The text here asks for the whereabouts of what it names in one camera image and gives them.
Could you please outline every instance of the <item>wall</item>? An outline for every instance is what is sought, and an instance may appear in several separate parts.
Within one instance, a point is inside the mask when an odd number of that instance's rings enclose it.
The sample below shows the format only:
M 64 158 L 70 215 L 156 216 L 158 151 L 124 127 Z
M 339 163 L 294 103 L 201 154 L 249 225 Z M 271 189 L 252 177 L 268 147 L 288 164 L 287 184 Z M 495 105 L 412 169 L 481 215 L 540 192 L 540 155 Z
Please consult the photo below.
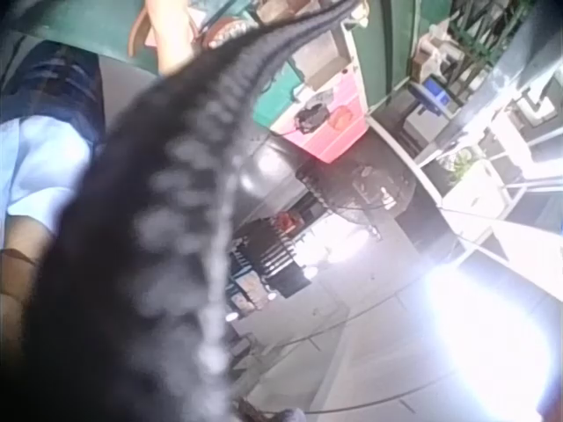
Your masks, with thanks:
M 413 44 L 415 3 L 420 2 L 416 38 L 450 15 L 452 0 L 368 0 L 367 28 L 353 30 L 368 106 L 407 77 Z

